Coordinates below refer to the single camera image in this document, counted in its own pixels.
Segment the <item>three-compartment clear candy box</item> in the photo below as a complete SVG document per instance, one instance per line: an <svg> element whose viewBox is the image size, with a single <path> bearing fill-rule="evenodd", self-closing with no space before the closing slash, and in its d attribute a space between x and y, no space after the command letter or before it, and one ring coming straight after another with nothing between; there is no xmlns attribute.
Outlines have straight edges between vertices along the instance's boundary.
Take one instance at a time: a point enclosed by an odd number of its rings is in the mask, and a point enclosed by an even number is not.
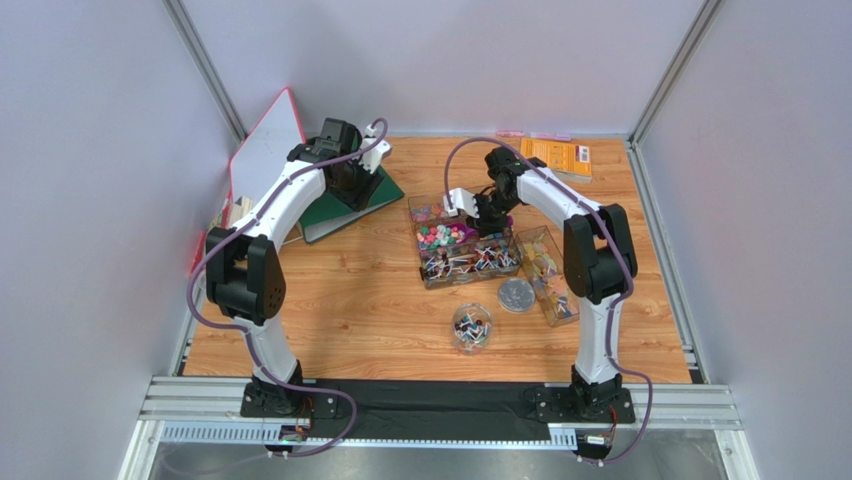
<svg viewBox="0 0 852 480"><path fill-rule="evenodd" d="M512 218L511 226L502 233L456 244L447 235L446 226L466 224L466 216L448 216L440 194L410 198L408 212L418 251L418 272L426 289L507 277L519 271L521 256Z"/></svg>

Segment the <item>single clear candy box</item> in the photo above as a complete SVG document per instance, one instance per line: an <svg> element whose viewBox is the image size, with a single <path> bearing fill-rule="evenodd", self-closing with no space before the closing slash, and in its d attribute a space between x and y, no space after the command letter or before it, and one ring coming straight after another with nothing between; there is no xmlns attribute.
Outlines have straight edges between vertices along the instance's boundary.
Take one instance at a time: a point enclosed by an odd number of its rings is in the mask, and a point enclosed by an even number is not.
<svg viewBox="0 0 852 480"><path fill-rule="evenodd" d="M560 327L579 320L579 306L564 277L563 257L545 226L515 235L521 254L521 269L533 287L547 324Z"/></svg>

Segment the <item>clear plastic jar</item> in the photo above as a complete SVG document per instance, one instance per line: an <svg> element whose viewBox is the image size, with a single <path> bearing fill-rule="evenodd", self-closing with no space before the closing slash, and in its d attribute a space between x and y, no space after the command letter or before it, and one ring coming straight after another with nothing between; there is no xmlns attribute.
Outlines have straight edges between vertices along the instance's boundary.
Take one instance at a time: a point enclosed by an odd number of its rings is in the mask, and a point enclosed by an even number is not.
<svg viewBox="0 0 852 480"><path fill-rule="evenodd" d="M489 310L479 303L459 306L451 320L455 348L472 355L483 351L493 333L493 318Z"/></svg>

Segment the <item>purple plastic scoop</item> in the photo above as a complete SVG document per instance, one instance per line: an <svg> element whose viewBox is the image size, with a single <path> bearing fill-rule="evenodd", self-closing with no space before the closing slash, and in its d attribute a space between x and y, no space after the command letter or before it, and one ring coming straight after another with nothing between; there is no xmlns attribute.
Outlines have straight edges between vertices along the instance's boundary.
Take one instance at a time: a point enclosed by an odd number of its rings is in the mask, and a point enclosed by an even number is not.
<svg viewBox="0 0 852 480"><path fill-rule="evenodd" d="M456 244L477 241L480 238L476 229L468 227L464 223L451 223L446 226L446 231Z"/></svg>

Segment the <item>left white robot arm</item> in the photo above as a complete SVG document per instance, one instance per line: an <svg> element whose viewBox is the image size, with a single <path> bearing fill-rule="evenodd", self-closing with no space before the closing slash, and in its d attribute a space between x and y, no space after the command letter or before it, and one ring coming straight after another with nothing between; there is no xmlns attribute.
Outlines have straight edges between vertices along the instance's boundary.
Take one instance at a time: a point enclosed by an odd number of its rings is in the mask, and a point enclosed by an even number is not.
<svg viewBox="0 0 852 480"><path fill-rule="evenodd" d="M223 330L239 332L253 363L251 385L293 401L309 393L279 316L286 281L278 259L284 238L323 194L352 211L365 209L382 183L390 155L388 123L364 129L338 119L324 121L319 135L293 147L280 175L247 215L230 228L215 227L191 279L206 280L206 295L227 317Z"/></svg>

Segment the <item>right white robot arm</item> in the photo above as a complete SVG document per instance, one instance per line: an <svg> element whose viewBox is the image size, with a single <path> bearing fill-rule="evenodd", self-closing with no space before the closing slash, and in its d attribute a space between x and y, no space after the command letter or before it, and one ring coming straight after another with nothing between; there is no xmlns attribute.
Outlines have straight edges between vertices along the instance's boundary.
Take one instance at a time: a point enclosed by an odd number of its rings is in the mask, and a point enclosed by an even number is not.
<svg viewBox="0 0 852 480"><path fill-rule="evenodd" d="M470 227L486 235L506 226L518 205L536 208L563 233L562 272L577 299L580 345L571 390L580 408L597 412L617 402L623 371L618 329L633 292L637 259L629 221L618 204L591 201L562 182L544 162L500 146L485 158L492 188L474 194L447 189L444 205L462 212Z"/></svg>

